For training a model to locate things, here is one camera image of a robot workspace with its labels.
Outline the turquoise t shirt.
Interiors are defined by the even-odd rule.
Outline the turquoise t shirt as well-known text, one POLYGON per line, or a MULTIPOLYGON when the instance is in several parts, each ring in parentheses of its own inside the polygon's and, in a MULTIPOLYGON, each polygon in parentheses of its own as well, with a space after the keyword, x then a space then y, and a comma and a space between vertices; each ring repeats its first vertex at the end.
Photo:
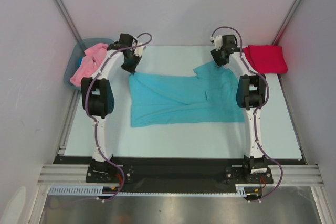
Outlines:
POLYGON ((180 123, 243 123, 234 73, 210 61, 193 76, 136 73, 129 77, 131 126, 180 123))

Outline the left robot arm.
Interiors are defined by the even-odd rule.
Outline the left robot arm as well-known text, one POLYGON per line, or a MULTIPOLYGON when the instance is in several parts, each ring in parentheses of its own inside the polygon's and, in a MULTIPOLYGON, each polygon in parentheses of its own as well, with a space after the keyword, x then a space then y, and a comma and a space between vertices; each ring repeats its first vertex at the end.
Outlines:
POLYGON ((107 153, 105 127, 115 104, 111 80, 119 69, 135 74, 143 49, 144 46, 136 37, 121 33, 118 41, 108 45, 98 69, 81 80, 82 107, 93 126, 94 164, 101 165, 113 156, 107 153))

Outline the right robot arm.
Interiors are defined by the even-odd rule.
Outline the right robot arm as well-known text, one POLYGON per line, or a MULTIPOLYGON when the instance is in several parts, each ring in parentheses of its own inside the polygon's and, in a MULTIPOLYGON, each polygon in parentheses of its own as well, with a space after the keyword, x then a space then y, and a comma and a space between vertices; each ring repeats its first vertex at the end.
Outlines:
POLYGON ((266 155, 261 151, 261 107, 267 102, 265 77, 250 65, 235 35, 211 36, 211 55, 219 67, 229 69, 238 79, 236 103, 245 119, 247 140, 242 169, 243 179, 254 183, 267 171, 266 155))

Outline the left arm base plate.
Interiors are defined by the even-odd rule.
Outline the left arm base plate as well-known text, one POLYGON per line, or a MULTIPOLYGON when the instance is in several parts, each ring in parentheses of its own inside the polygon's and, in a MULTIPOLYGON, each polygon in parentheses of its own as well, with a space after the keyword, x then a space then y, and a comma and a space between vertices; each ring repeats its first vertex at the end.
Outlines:
MULTIPOLYGON (((126 182, 128 183, 133 174, 133 167, 130 164, 124 164, 117 157, 111 157, 110 161, 123 170, 126 182)), ((95 159, 90 161, 86 174, 86 183, 117 183, 119 178, 122 178, 121 171, 107 161, 100 162, 95 159)))

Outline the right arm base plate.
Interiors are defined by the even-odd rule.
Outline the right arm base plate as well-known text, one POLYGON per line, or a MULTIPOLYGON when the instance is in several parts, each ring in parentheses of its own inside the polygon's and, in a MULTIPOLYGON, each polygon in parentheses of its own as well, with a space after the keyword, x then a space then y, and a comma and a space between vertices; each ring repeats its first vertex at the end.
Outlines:
POLYGON ((225 182, 227 184, 273 184, 270 167, 250 170, 246 164, 225 168, 225 182))

